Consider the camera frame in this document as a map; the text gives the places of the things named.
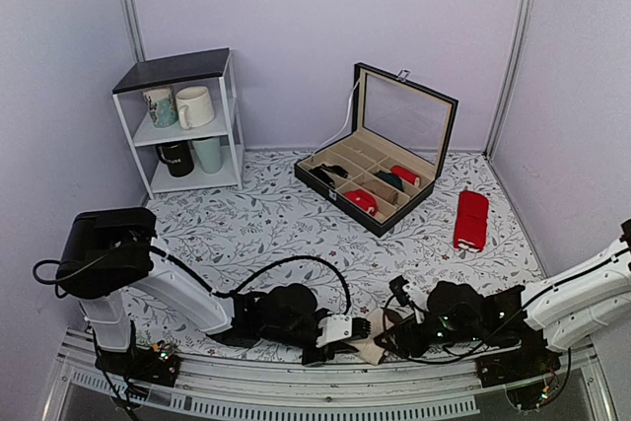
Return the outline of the cream and brown striped sock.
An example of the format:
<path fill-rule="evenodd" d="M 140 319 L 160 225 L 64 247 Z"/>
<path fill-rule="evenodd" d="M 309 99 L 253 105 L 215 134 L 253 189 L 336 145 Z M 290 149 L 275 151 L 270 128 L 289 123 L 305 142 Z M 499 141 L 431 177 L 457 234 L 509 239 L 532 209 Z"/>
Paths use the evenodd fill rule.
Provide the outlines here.
<path fill-rule="evenodd" d="M 392 309 L 384 311 L 382 308 L 372 310 L 366 315 L 371 324 L 369 336 L 364 339 L 353 340 L 349 345 L 357 350 L 355 355 L 366 363 L 378 365 L 384 358 L 386 350 L 376 343 L 376 338 L 386 329 L 390 329 L 396 322 L 403 320 L 402 315 Z"/>

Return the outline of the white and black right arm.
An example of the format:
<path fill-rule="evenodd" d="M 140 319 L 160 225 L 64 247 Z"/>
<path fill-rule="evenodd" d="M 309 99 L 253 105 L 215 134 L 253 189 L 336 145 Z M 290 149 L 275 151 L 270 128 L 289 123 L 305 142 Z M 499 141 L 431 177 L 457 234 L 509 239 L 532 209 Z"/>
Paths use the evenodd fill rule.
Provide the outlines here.
<path fill-rule="evenodd" d="M 510 369 L 520 378 L 630 310 L 630 224 L 608 247 L 545 280 L 483 296 L 468 284 L 440 281 L 425 293 L 403 277 L 393 296 L 413 314 L 380 333 L 378 346 L 400 358 L 419 358 L 432 346 L 472 342 L 516 349 Z"/>

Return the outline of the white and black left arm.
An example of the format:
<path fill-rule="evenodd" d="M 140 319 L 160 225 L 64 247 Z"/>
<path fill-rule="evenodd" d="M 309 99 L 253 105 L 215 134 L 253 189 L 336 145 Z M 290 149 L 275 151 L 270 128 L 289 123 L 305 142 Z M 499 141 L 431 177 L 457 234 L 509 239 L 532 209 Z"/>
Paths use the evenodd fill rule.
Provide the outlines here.
<path fill-rule="evenodd" d="M 214 290 L 172 254 L 156 222 L 155 214 L 141 207 L 77 215 L 53 280 L 78 299 L 98 348 L 124 375 L 139 375 L 147 365 L 123 307 L 121 291 L 127 287 L 176 310 L 221 344 L 250 348 L 268 340 L 298 347 L 307 366 L 331 360 L 350 351 L 351 342 L 369 337 L 368 320 L 319 307 L 303 284 L 267 292 Z"/>

